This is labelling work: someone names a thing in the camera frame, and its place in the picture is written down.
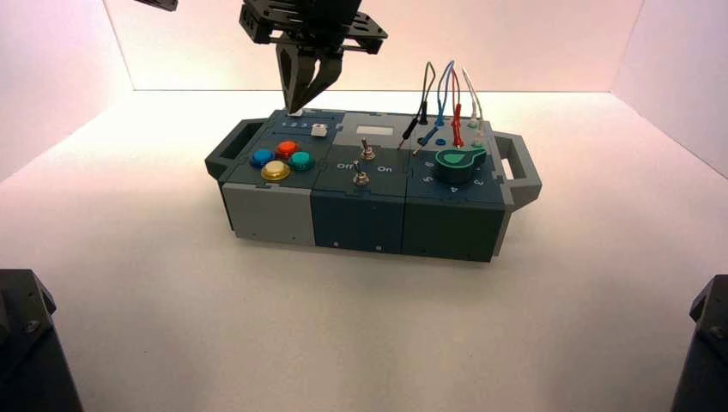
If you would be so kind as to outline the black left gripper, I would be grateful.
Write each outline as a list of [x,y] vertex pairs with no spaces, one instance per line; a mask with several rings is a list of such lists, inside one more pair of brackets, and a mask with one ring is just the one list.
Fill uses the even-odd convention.
[[289,112],[298,112],[342,73],[342,53],[317,60],[313,49],[379,52],[388,33],[360,6],[359,1],[349,0],[243,2],[239,23],[251,40],[278,44],[276,56]]

